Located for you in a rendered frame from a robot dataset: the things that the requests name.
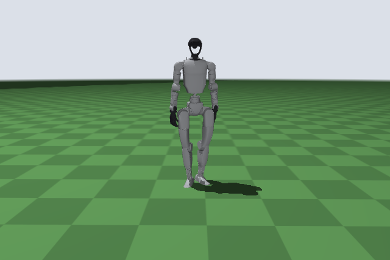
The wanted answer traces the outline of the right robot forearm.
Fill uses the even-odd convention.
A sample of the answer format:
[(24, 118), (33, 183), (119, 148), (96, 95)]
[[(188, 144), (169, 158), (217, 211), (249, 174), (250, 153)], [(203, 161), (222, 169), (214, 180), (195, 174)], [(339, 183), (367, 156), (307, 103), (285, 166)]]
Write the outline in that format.
[(177, 107), (177, 98), (178, 98), (178, 93), (176, 91), (173, 91), (173, 84), (171, 88), (171, 101), (170, 101), (170, 107), (169, 109), (173, 111), (174, 107)]

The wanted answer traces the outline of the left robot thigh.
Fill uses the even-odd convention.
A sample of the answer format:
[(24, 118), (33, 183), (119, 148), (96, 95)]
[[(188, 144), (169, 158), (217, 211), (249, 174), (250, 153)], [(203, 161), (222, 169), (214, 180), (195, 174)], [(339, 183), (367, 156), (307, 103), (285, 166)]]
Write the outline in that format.
[(203, 106), (202, 140), (197, 142), (199, 150), (209, 146), (214, 130), (214, 112), (210, 107)]

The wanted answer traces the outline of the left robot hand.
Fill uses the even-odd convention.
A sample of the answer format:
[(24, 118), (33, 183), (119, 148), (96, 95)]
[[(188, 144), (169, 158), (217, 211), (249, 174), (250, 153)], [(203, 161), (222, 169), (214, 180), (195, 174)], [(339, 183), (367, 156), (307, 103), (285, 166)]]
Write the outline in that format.
[(214, 109), (212, 109), (212, 110), (213, 110), (213, 112), (214, 112), (214, 122), (215, 122), (215, 119), (216, 119), (216, 112), (218, 111), (218, 106), (215, 105), (215, 106), (214, 106)]

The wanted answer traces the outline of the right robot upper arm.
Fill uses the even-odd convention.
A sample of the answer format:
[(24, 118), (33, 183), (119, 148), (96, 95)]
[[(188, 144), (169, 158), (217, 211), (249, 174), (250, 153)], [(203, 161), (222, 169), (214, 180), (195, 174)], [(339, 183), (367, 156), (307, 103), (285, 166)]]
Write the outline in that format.
[(175, 63), (175, 65), (174, 65), (174, 72), (173, 72), (173, 81), (174, 81), (174, 84), (173, 84), (173, 91), (180, 91), (180, 86), (181, 86), (181, 85), (179, 85), (180, 76), (181, 76), (180, 70), (183, 69), (183, 65), (184, 65), (184, 61), (179, 61), (179, 62)]

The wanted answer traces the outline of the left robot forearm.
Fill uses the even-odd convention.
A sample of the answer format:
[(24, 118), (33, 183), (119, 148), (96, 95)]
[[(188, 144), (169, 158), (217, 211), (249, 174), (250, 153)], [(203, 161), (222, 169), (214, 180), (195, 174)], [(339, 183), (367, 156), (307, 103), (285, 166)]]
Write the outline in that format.
[[(218, 90), (211, 91), (210, 95), (211, 95), (211, 103), (212, 103), (211, 107), (212, 107), (212, 109), (214, 109), (215, 105), (218, 106)], [(219, 108), (219, 106), (218, 106), (218, 108)]]

